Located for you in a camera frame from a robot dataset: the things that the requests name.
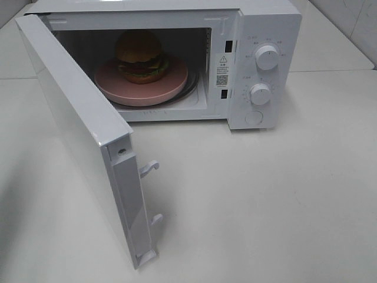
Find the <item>burger patty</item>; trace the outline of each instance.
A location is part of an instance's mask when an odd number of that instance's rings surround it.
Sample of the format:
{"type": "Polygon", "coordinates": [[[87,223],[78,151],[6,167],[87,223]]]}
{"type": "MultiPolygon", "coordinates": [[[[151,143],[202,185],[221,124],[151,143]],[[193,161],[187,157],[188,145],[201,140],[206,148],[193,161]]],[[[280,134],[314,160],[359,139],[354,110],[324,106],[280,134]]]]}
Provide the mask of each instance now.
{"type": "Polygon", "coordinates": [[[159,55],[147,62],[123,62],[120,61],[118,69],[126,74],[134,75],[136,77],[147,77],[149,75],[156,75],[160,71],[165,70],[169,65],[166,56],[159,55]]]}

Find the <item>microwave casing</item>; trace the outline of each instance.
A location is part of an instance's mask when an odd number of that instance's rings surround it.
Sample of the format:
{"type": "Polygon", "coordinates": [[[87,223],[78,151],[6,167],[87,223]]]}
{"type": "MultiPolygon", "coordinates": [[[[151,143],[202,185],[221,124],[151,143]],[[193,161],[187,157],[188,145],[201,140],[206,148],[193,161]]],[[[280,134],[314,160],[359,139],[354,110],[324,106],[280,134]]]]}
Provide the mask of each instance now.
{"type": "Polygon", "coordinates": [[[231,129],[274,127],[300,20],[288,0],[39,0],[16,19],[61,136],[113,231],[128,247],[134,268],[156,257],[150,229],[161,216],[148,217],[140,182],[158,163],[138,167],[126,121],[227,119],[231,129]],[[221,99],[222,88],[213,87],[217,74],[209,74],[207,88],[212,91],[198,108],[117,111],[53,35],[61,30],[208,26],[209,70],[219,64],[214,59],[230,59],[229,95],[221,99]],[[230,54],[224,52],[226,41],[233,42],[230,54]],[[265,51],[262,68],[257,60],[260,50],[265,51]],[[271,50],[278,51],[272,58],[277,65],[263,70],[269,67],[271,50]],[[264,85],[271,92],[269,102],[254,104],[250,92],[260,91],[262,96],[264,85]]]}

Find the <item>sesame seed bun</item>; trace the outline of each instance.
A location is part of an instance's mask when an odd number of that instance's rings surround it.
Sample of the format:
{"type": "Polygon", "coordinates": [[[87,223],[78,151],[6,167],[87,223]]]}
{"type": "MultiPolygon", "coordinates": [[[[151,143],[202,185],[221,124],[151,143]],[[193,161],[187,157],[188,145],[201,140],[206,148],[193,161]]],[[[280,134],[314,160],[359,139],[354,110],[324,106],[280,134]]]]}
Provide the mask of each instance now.
{"type": "Polygon", "coordinates": [[[161,43],[158,38],[144,29],[123,32],[115,44],[115,56],[129,63],[149,61],[161,52],[161,43]]]}

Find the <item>microwave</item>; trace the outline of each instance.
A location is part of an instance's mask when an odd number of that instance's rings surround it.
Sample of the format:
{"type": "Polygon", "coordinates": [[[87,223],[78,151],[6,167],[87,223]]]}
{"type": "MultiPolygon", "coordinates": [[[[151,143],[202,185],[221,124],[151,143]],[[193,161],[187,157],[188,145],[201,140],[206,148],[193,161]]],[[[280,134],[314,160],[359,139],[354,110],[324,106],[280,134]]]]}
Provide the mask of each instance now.
{"type": "Polygon", "coordinates": [[[127,122],[274,127],[301,15],[289,0],[39,0],[16,22],[62,139],[137,269],[157,255],[151,229],[162,215],[148,216],[140,180],[159,163],[138,166],[127,122]],[[149,31],[185,63],[174,97],[106,98],[98,70],[130,30],[149,31]]]}

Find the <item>sticker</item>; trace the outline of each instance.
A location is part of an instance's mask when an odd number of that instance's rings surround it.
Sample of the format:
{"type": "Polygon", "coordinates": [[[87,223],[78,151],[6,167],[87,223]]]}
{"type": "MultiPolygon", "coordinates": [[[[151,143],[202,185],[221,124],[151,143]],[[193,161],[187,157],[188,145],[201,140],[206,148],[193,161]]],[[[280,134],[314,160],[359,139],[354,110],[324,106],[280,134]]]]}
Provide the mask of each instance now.
{"type": "Polygon", "coordinates": [[[215,56],[215,73],[214,86],[217,88],[226,88],[229,85],[229,79],[234,66],[234,54],[219,53],[215,56]]]}

